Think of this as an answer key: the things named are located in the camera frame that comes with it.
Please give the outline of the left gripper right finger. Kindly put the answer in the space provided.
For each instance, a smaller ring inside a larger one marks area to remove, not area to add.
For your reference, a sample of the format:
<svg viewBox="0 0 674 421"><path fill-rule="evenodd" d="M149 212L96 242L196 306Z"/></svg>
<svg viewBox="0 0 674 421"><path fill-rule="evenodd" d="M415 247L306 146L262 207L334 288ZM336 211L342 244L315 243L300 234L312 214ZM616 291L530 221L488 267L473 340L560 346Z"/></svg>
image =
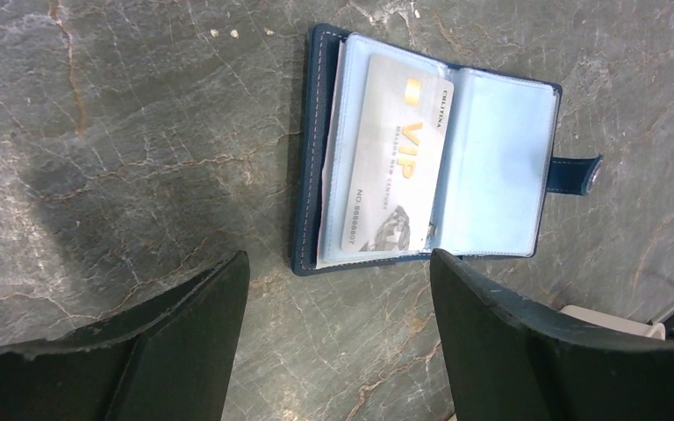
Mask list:
<svg viewBox="0 0 674 421"><path fill-rule="evenodd" d="M429 269L459 419L674 420L674 341L573 318L441 249Z"/></svg>

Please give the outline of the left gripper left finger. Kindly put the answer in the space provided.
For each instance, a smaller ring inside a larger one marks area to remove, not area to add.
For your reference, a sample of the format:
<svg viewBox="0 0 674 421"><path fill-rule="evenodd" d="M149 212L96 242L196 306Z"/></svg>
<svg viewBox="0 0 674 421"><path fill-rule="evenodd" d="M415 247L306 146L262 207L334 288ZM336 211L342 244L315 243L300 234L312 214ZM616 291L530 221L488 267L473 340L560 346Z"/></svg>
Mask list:
<svg viewBox="0 0 674 421"><path fill-rule="evenodd" d="M218 420L247 305L243 251L67 336L0 346L0 420Z"/></svg>

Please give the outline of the white plastic tray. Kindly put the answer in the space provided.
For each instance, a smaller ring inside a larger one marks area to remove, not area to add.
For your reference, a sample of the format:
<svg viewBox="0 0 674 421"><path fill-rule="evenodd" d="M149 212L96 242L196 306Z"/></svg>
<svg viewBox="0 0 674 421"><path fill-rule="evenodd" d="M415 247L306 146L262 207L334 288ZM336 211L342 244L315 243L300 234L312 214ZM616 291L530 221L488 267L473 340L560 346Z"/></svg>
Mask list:
<svg viewBox="0 0 674 421"><path fill-rule="evenodd" d="M599 325L618 332L625 332L652 339L666 339L666 329L662 323L650 325L641 322L635 322L626 318L616 317L572 304L562 307L560 311L563 314L573 318L577 318L579 320L583 320L585 322Z"/></svg>

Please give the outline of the silver VIP credit card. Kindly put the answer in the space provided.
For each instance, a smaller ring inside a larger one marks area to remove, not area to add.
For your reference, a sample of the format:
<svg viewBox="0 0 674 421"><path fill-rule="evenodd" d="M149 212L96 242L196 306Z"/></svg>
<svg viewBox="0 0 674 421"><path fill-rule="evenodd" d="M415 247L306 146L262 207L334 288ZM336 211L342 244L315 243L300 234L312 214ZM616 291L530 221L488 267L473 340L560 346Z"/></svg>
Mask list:
<svg viewBox="0 0 674 421"><path fill-rule="evenodd" d="M391 57L369 60L341 248L400 254L427 241L454 84Z"/></svg>

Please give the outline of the navy blue card holder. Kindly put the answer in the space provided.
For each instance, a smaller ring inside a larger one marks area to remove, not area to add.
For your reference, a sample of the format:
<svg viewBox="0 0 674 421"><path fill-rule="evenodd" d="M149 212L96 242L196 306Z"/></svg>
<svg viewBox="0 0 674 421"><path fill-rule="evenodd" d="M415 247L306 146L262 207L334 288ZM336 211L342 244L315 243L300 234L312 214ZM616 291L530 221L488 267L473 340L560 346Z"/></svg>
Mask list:
<svg viewBox="0 0 674 421"><path fill-rule="evenodd" d="M291 268L300 276L534 255L547 194L587 195L601 156L553 154L562 88L312 29Z"/></svg>

